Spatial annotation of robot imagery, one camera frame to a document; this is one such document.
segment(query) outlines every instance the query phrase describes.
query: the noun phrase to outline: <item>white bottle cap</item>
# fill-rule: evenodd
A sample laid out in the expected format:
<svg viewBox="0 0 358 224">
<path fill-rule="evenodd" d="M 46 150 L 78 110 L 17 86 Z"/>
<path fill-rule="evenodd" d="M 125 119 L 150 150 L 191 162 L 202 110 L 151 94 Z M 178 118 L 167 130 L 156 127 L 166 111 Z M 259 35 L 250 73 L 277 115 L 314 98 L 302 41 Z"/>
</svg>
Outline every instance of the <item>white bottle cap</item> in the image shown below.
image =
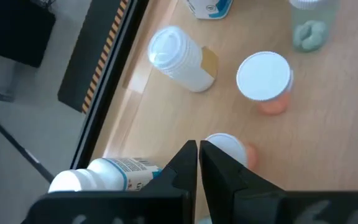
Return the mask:
<svg viewBox="0 0 358 224">
<path fill-rule="evenodd" d="M 246 147 L 236 137 L 230 134 L 217 133 L 210 135 L 205 140 L 220 148 L 243 166 L 248 167 Z"/>
<path fill-rule="evenodd" d="M 298 9 L 316 9 L 325 0 L 290 0 L 291 5 Z"/>
<path fill-rule="evenodd" d="M 237 72 L 237 86 L 241 93 L 256 101 L 275 98 L 287 89 L 290 81 L 290 65 L 274 52 L 259 52 L 249 56 Z"/>
<path fill-rule="evenodd" d="M 92 170 L 66 170 L 59 173 L 50 184 L 48 192 L 104 190 L 98 175 Z"/>
<path fill-rule="evenodd" d="M 148 56 L 150 62 L 159 70 L 178 65 L 186 53 L 186 34 L 176 26 L 168 26 L 152 37 Z"/>
</svg>

